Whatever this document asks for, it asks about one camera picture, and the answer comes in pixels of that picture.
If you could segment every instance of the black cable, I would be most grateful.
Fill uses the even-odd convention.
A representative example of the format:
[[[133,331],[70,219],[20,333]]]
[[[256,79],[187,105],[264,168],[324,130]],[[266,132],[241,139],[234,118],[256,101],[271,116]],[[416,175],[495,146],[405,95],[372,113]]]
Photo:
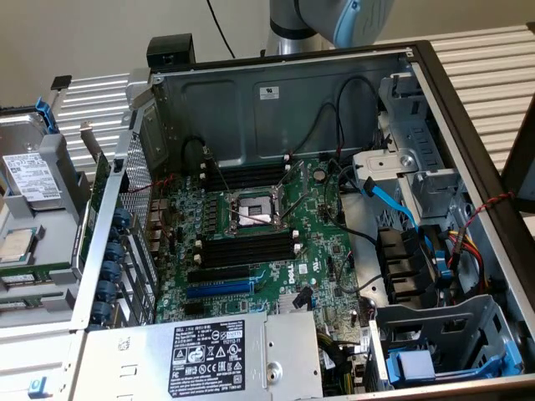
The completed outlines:
[[[377,126],[379,124],[379,95],[377,94],[377,91],[375,90],[374,85],[371,83],[371,81],[369,81],[369,79],[367,79],[363,75],[354,75],[352,77],[347,78],[342,84],[342,87],[340,91],[338,92],[338,96],[336,98],[336,140],[339,142],[339,151],[341,151],[345,145],[344,127],[342,126],[342,120],[340,118],[340,100],[342,99],[342,94],[344,93],[344,89],[352,81],[360,81],[360,82],[365,83],[368,86],[369,90],[371,91],[372,95],[374,96],[375,116],[374,116],[374,128],[373,128],[374,132],[372,134],[373,141],[375,141],[375,131],[377,130]]]
[[[232,51],[231,47],[229,46],[229,44],[227,42],[227,38],[225,38],[225,34],[223,33],[223,31],[221,30],[221,27],[219,26],[219,21],[217,21],[216,13],[214,13],[214,9],[211,7],[210,0],[206,0],[206,2],[208,3],[208,7],[210,8],[211,16],[214,18],[214,23],[216,23],[217,29],[219,30],[219,33],[221,34],[223,42],[225,42],[225,46],[227,46],[227,49],[228,49],[229,53],[231,54],[232,58],[236,58],[236,56],[234,55],[234,52]]]
[[[336,107],[334,106],[334,104],[332,102],[327,102],[327,103],[322,104],[322,106],[318,110],[318,113],[316,114],[316,118],[314,119],[314,122],[312,123],[312,125],[310,126],[310,129],[308,130],[308,133],[305,135],[305,137],[299,143],[299,145],[297,145],[295,147],[295,149],[292,150],[292,152],[291,152],[292,155],[295,155],[296,153],[298,153],[301,150],[301,148],[303,148],[303,146],[305,146],[305,144],[308,142],[308,140],[312,136],[314,130],[316,129],[316,127],[317,127],[317,125],[319,123],[319,119],[321,118],[321,115],[322,115],[323,111],[326,110],[327,107],[331,107],[334,110],[334,112],[336,113]]]
[[[338,285],[339,289],[342,290],[342,292],[345,292],[346,294],[359,294],[362,290],[364,290],[367,286],[369,286],[372,282],[379,280],[380,278],[383,278],[382,275],[378,274],[377,276],[370,278],[364,285],[356,288],[343,288],[342,286]]]
[[[325,184],[324,184],[324,204],[325,204],[325,213],[327,214],[327,217],[329,218],[329,220],[331,221],[331,223],[333,223],[335,226],[337,226],[340,230],[342,231],[346,231],[348,232],[349,234],[353,234],[354,236],[360,236],[366,240],[368,240],[371,244],[373,244],[373,246],[377,246],[377,241],[372,238],[371,236],[369,236],[368,234],[364,234],[363,232],[359,232],[359,231],[355,231],[355,230],[351,230],[350,228],[348,227],[344,227],[342,226],[341,224],[339,224],[330,214],[329,212],[329,207],[327,205],[327,185],[329,184],[329,182],[331,181],[331,178],[333,177],[333,174],[334,173],[331,173],[329,174],[329,176],[327,177],[327,180],[325,180]]]

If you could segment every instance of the capacitor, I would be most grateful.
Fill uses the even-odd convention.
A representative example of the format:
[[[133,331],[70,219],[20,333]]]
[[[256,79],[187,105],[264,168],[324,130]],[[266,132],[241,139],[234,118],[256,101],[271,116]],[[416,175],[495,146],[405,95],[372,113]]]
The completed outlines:
[[[357,318],[359,317],[359,314],[357,311],[353,310],[351,311],[351,327],[354,327],[355,323],[357,323]]]
[[[325,172],[325,170],[317,168],[313,171],[312,177],[314,178],[314,181],[316,181],[317,184],[323,184],[325,182],[325,179],[327,178],[327,173]]]

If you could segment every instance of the cable connector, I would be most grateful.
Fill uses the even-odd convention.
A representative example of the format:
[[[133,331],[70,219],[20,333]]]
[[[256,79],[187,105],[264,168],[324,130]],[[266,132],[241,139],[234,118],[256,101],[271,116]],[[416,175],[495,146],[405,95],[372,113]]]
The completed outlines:
[[[457,234],[455,245],[451,253],[451,264],[450,268],[455,271],[459,265],[459,260],[461,259],[462,243],[465,240],[466,236],[466,227],[462,227]]]
[[[364,183],[364,186],[362,188],[362,191],[369,196],[370,198],[374,196],[374,188],[375,188],[375,181],[373,178],[368,177],[366,182]]]

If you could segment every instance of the blue pcie slot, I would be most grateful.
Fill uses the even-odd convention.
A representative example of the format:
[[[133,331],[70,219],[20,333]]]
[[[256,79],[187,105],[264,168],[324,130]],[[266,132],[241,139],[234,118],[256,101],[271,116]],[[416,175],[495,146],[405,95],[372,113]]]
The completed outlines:
[[[223,282],[208,286],[189,287],[186,290],[188,298],[217,297],[221,295],[254,293],[254,282],[241,280],[237,282]]]

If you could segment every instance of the barcode sticker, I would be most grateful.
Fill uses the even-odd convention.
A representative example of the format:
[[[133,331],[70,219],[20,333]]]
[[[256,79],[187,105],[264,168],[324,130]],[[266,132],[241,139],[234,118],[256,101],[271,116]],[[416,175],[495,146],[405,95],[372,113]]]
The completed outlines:
[[[3,160],[15,180],[18,190],[28,202],[61,198],[52,173],[39,153],[7,155],[3,156]]]

